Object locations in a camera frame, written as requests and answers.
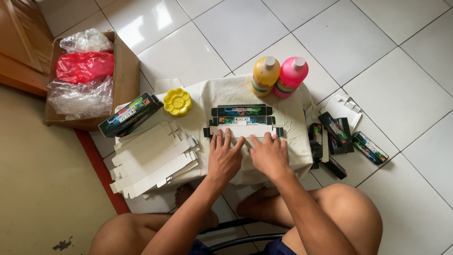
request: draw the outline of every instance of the red floor trim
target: red floor trim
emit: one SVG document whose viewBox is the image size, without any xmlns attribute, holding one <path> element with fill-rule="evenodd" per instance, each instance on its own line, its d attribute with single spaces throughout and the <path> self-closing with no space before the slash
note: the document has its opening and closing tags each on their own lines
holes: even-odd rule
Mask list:
<svg viewBox="0 0 453 255">
<path fill-rule="evenodd" d="M 102 160 L 102 157 L 93 142 L 93 139 L 91 139 L 90 133 L 80 129 L 74 129 L 74 131 L 76 132 L 77 138 L 79 138 L 79 141 L 82 144 L 82 147 L 85 150 L 85 153 L 87 154 L 97 177 L 101 181 L 104 190 L 109 196 L 110 202 L 112 203 L 116 213 L 120 215 L 130 212 L 123 196 L 120 193 L 113 194 L 112 189 L 110 188 L 110 184 L 113 183 L 110 173 L 107 170 L 107 167 L 105 166 L 104 161 Z"/>
</svg>

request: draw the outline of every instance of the bottle label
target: bottle label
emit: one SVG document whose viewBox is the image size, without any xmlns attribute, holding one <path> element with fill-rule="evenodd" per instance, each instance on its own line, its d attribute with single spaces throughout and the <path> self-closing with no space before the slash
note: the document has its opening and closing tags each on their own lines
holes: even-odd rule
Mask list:
<svg viewBox="0 0 453 255">
<path fill-rule="evenodd" d="M 261 84 L 261 83 L 257 82 L 255 79 L 255 76 L 253 76 L 252 85 L 253 85 L 253 88 L 258 92 L 266 92 L 267 88 L 269 87 L 269 85 Z"/>
<path fill-rule="evenodd" d="M 289 94 L 295 89 L 295 87 L 291 87 L 285 84 L 280 78 L 277 80 L 275 84 L 277 85 L 277 89 L 281 93 Z"/>
</svg>

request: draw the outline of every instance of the white plastic cap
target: white plastic cap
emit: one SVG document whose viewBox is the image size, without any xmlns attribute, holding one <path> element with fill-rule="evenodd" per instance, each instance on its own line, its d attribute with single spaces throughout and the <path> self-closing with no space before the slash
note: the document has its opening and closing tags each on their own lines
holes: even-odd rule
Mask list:
<svg viewBox="0 0 453 255">
<path fill-rule="evenodd" d="M 305 65 L 305 59 L 302 57 L 296 57 L 292 64 L 292 66 L 295 70 L 301 69 L 304 65 Z"/>
<path fill-rule="evenodd" d="M 274 57 L 266 57 L 264 59 L 264 67 L 266 69 L 272 69 L 275 65 L 275 58 Z"/>
</svg>

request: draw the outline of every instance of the shorts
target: shorts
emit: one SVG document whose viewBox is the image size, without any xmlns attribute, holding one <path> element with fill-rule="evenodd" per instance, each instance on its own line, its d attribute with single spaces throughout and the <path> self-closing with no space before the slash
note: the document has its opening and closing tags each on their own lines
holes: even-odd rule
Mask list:
<svg viewBox="0 0 453 255">
<path fill-rule="evenodd" d="M 268 255 L 296 255 L 288 246 L 282 242 L 282 238 L 266 244 L 264 254 Z M 188 255 L 214 255 L 214 253 L 200 240 L 193 241 Z"/>
</svg>

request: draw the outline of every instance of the plastic bag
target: plastic bag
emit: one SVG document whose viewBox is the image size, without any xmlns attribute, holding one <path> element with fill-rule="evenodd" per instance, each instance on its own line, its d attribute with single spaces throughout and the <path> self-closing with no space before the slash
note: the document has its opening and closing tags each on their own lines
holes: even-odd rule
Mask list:
<svg viewBox="0 0 453 255">
<path fill-rule="evenodd" d="M 92 28 L 63 38 L 60 41 L 60 47 L 68 53 L 103 52 L 113 50 L 113 43 L 101 32 Z"/>
<path fill-rule="evenodd" d="M 57 114 L 66 120 L 109 116 L 113 105 L 113 77 L 89 83 L 66 83 L 58 79 L 49 83 L 47 97 Z"/>
<path fill-rule="evenodd" d="M 107 52 L 68 53 L 57 62 L 57 77 L 65 82 L 86 83 L 99 76 L 113 75 L 115 60 Z"/>
</svg>

